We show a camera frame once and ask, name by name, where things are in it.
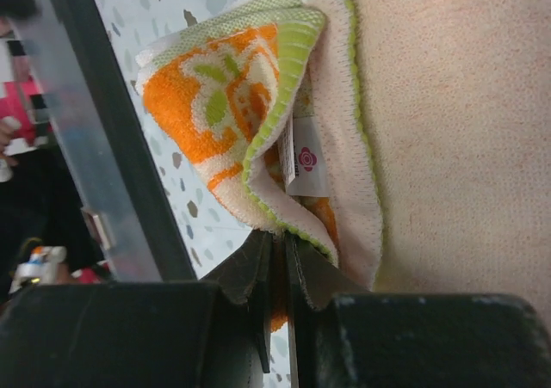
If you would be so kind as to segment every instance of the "terry cloth fabric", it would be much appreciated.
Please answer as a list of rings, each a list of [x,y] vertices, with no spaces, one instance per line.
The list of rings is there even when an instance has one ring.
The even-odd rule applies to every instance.
[[[551,328],[551,0],[354,0],[377,291],[497,292]]]
[[[354,26],[350,0],[249,0],[145,49],[136,89],[237,219],[297,233],[370,286],[381,215],[360,121]],[[319,134],[327,197],[282,189],[276,141],[305,111]]]

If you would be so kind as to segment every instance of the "white tag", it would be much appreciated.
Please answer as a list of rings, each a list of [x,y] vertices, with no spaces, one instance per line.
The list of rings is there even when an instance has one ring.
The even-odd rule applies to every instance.
[[[290,131],[282,139],[287,152],[282,159],[285,191],[291,196],[329,197],[327,169],[313,117],[297,117],[289,121]]]
[[[296,167],[296,157],[294,156],[293,117],[289,118],[283,134],[277,140],[277,150],[282,167],[283,182],[285,183],[285,189],[287,189],[287,186],[293,182],[299,173]]]

